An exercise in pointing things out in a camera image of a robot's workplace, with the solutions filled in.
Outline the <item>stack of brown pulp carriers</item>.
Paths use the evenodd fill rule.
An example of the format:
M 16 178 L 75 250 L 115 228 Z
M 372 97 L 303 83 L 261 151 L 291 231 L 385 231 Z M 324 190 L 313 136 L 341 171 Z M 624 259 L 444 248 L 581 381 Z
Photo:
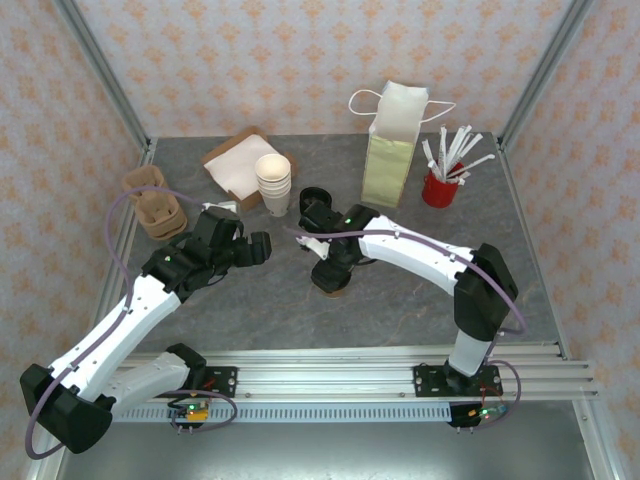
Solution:
M 154 165 L 130 171 L 122 178 L 121 185 L 124 191 L 143 186 L 169 188 L 161 170 Z M 139 223 L 150 238 L 167 240 L 186 229 L 187 216 L 174 195 L 145 190 L 131 194 L 129 199 Z

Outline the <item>stack of black cup lids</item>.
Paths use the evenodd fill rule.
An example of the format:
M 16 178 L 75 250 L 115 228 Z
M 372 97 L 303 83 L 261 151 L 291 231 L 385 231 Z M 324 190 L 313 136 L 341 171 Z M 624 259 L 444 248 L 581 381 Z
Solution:
M 306 187 L 299 194 L 299 210 L 302 216 L 331 212 L 332 196 L 320 187 Z

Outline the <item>grey sheet metal panel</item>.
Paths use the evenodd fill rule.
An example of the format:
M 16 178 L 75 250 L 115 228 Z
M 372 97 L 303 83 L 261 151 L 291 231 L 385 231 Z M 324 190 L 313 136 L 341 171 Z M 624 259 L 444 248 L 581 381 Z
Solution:
M 117 424 L 56 480 L 593 480 L 575 421 L 517 414 L 455 433 L 439 423 L 236 424 L 177 435 Z

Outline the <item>black plastic cup lid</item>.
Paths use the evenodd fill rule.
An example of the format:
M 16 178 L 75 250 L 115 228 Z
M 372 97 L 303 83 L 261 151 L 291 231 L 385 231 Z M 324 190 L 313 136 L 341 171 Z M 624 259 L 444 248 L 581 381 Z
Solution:
M 349 271 L 313 271 L 313 283 L 325 294 L 333 295 L 343 290 L 351 280 Z

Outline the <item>aluminium frame post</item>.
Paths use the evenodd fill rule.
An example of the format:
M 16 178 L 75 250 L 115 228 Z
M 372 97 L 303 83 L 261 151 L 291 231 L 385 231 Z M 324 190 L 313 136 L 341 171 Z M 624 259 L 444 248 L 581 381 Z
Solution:
M 593 3 L 594 0 L 571 0 L 504 129 L 496 137 L 501 152 L 506 152 L 516 140 Z
M 131 105 L 120 81 L 115 75 L 107 56 L 99 45 L 76 0 L 52 0 L 70 32 L 78 42 L 85 59 L 89 62 L 106 94 L 114 104 L 127 131 L 137 146 L 146 151 L 151 138 Z

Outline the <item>brown cardboard napkin box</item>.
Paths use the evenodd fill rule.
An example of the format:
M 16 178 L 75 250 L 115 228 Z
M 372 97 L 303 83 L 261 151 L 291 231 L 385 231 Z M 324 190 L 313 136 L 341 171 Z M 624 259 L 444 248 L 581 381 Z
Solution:
M 220 146 L 216 147 L 214 150 L 212 150 L 211 152 L 207 153 L 202 159 L 201 159 L 201 163 L 204 167 L 204 163 L 207 160 L 210 160 L 213 158 L 213 156 L 215 154 L 221 154 L 223 152 L 225 152 L 226 150 L 230 149 L 231 147 L 237 145 L 238 143 L 240 143 L 242 140 L 246 139 L 248 136 L 252 135 L 252 134 L 256 134 L 261 136 L 264 140 L 266 140 L 270 145 L 271 143 L 269 142 L 267 135 L 260 130 L 258 127 L 249 127 L 246 128 L 245 130 L 243 130 L 241 133 L 239 133 L 238 135 L 232 137 L 230 140 L 227 140 L 225 142 L 223 142 Z M 291 156 L 289 153 L 280 153 L 279 151 L 277 151 L 277 154 L 283 155 L 285 156 L 289 162 L 291 163 L 291 167 L 292 167 L 292 180 L 293 178 L 296 176 L 297 174 L 297 162 L 294 159 L 293 156 Z M 257 192 L 255 192 L 254 194 L 252 194 L 251 196 L 247 197 L 244 201 L 240 201 L 234 194 L 229 194 L 227 192 L 225 192 L 232 200 L 236 201 L 239 206 L 241 207 L 242 210 L 244 211 L 248 211 L 256 206 L 258 206 L 260 203 L 263 203 L 263 198 L 259 192 L 259 190 Z

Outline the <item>stack of white paper cups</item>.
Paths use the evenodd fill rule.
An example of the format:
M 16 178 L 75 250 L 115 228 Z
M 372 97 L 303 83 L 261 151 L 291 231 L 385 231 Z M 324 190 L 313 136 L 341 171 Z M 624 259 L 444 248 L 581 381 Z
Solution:
M 289 160 L 280 154 L 267 154 L 255 164 L 258 190 L 269 213 L 283 217 L 289 209 L 292 167 Z

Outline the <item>paper takeout bag with handles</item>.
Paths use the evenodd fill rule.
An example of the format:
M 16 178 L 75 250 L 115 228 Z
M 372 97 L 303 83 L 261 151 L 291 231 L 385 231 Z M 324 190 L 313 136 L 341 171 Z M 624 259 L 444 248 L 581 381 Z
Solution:
M 356 109 L 354 102 L 360 95 L 375 96 L 376 109 Z M 452 101 L 432 100 L 427 87 L 406 86 L 391 80 L 381 92 L 360 89 L 351 95 L 349 111 L 373 118 L 368 129 L 363 202 L 392 208 L 399 205 L 422 126 L 455 107 Z

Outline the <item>stack of white napkins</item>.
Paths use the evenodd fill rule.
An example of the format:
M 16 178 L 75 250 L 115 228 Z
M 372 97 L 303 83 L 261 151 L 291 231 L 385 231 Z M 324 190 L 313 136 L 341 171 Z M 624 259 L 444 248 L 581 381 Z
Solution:
M 221 154 L 204 163 L 212 180 L 225 192 L 244 201 L 258 191 L 256 162 L 277 151 L 261 136 L 252 134 Z

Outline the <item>red straw holder cup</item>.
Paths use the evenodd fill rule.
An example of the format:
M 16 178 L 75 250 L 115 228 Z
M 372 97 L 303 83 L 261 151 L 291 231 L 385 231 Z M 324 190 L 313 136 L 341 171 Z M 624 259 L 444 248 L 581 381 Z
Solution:
M 432 170 L 424 177 L 422 200 L 433 208 L 446 208 L 452 202 L 459 188 L 459 181 L 441 181 Z

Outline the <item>wide aluminium mounting rail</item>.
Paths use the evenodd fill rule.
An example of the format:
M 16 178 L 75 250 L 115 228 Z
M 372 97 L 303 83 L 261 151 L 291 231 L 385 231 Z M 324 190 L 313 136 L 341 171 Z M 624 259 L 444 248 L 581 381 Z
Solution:
M 441 365 L 450 345 L 327 349 L 203 351 L 212 366 L 238 369 L 235 398 L 252 402 L 399 401 L 415 396 L 415 366 Z M 506 361 L 499 373 L 502 398 L 523 401 L 580 400 L 602 387 L 586 360 L 570 360 L 555 343 L 506 343 L 492 352 Z

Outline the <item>aluminium table side rail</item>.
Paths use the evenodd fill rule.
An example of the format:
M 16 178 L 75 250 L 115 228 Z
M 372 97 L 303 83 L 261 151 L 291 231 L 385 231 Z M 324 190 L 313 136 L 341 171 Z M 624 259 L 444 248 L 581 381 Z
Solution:
M 154 161 L 158 138 L 152 137 L 143 149 L 137 168 L 151 165 Z M 135 208 L 129 200 L 121 201 L 114 209 L 112 219 L 108 222 L 109 233 L 115 253 L 124 265 L 128 264 L 133 248 L 138 220 Z M 110 256 L 101 280 L 100 290 L 95 301 L 93 311 L 86 332 L 89 333 L 122 298 L 125 288 L 124 275 L 118 264 Z
M 500 162 L 502 164 L 505 177 L 509 186 L 509 190 L 512 195 L 513 202 L 518 214 L 518 218 L 523 230 L 523 235 L 527 243 L 529 256 L 531 257 L 531 261 L 533 263 L 534 271 L 536 274 L 536 280 L 539 285 L 539 289 L 541 290 L 541 294 L 544 298 L 544 302 L 547 307 L 548 313 L 550 314 L 550 318 L 554 324 L 554 329 L 556 331 L 556 343 L 559 347 L 560 355 L 565 361 L 573 360 L 573 355 L 569 346 L 568 337 L 566 335 L 562 322 L 556 316 L 556 309 L 552 304 L 551 297 L 549 295 L 547 285 L 545 283 L 545 278 L 538 262 L 538 257 L 537 257 L 537 252 L 535 249 L 533 237 L 531 235 L 529 225 L 527 223 L 523 204 L 520 200 L 520 196 L 517 191 L 514 175 L 512 173 L 512 169 L 508 162 L 506 147 L 503 145 L 502 138 L 499 136 L 494 136 L 494 142 L 497 149 L 497 153 L 499 154 L 499 157 L 500 157 Z

